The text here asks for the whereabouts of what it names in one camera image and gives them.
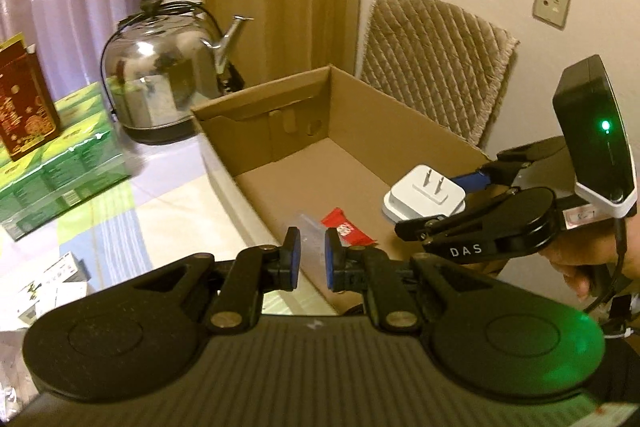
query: label sticker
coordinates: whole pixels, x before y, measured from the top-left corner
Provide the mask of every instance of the label sticker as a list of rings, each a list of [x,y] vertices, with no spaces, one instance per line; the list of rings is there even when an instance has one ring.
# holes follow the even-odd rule
[[[620,427],[639,407],[631,403],[604,403],[571,427]]]
[[[62,199],[65,200],[65,203],[69,206],[74,206],[75,204],[80,203],[80,196],[75,190],[70,190],[65,194],[62,194]]]
[[[567,230],[577,229],[582,225],[588,225],[590,223],[596,223],[608,219],[604,212],[598,210],[592,204],[585,204],[583,206],[576,206],[575,208],[568,208],[562,211],[564,215],[564,224]]]

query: metal screw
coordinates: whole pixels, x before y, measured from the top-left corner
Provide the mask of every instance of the metal screw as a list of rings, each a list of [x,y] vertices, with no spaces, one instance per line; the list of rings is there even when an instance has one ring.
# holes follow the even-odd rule
[[[211,317],[211,324],[217,328],[235,328],[242,324],[242,315],[236,312],[218,312]]]
[[[386,316],[386,323],[394,328],[411,328],[418,322],[412,312],[391,312]]]

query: ribbed black surface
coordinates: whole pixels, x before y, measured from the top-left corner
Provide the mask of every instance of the ribbed black surface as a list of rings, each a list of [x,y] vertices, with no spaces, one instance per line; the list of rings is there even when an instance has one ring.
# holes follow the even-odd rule
[[[367,317],[262,317],[250,333],[210,341],[174,384],[112,405],[52,396],[10,427],[565,427],[594,409],[587,397],[514,406],[443,377],[409,337]]]

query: electrical socket panel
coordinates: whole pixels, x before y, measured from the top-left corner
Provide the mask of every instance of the electrical socket panel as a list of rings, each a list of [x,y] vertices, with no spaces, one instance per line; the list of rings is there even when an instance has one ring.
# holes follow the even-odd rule
[[[571,0],[534,0],[533,16],[560,29],[566,25]]]

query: white box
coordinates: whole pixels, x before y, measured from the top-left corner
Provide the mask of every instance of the white box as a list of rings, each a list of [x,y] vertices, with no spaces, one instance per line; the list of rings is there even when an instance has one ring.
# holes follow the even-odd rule
[[[42,285],[34,281],[22,288],[16,295],[16,315],[22,322],[29,326],[33,324],[37,318],[36,304],[40,299],[41,290]]]
[[[40,281],[43,285],[63,282],[86,281],[87,276],[76,261],[72,252],[65,253],[60,259],[44,270]]]
[[[35,305],[37,318],[55,308],[86,297],[91,293],[91,286],[84,281],[63,282],[61,284],[43,286],[41,290]]]

